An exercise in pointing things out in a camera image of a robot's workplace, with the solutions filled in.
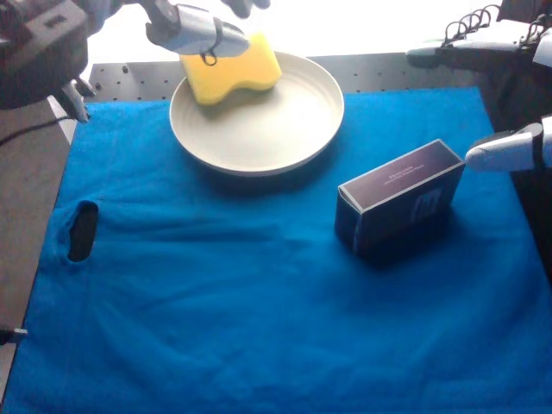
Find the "black box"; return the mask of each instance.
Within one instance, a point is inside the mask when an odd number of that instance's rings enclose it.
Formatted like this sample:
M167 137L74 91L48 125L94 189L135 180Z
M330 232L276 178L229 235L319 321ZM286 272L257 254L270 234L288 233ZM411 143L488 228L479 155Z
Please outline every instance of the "black box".
M357 254L450 205L464 161L430 142L338 187L336 233Z

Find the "blue tablecloth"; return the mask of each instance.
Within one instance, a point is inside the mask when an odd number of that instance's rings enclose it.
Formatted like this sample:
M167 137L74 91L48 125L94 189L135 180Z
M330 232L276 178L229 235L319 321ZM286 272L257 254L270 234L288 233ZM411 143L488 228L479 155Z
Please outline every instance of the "blue tablecloth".
M477 90L347 95L330 147L271 179L200 166L168 103L89 106L5 413L552 412L550 290L507 174L466 170L447 231L384 266L333 230L340 183L491 133Z

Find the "box top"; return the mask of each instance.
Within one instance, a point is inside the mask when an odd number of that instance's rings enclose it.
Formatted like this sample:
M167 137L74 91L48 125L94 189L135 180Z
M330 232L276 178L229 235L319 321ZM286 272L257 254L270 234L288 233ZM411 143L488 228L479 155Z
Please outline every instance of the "box top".
M444 142L435 140L341 184L339 190L356 209L365 211L462 164Z

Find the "sponge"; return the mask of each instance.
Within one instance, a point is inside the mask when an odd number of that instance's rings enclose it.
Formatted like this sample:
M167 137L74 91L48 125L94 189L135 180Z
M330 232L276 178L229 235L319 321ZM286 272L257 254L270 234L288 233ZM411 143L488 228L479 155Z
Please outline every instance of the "sponge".
M200 56L180 56L198 104L220 103L234 89L264 91L278 82L282 71L263 34L249 39L249 49L235 58L218 58L207 66Z

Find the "plate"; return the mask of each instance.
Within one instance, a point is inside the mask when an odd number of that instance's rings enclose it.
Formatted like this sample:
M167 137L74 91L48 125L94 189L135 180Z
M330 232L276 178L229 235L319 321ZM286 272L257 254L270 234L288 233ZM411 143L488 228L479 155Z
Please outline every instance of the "plate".
M344 112L336 80L312 60L276 52L282 77L269 91L237 90L200 106L185 78L170 120L180 144L225 173L267 176L312 160L331 142Z

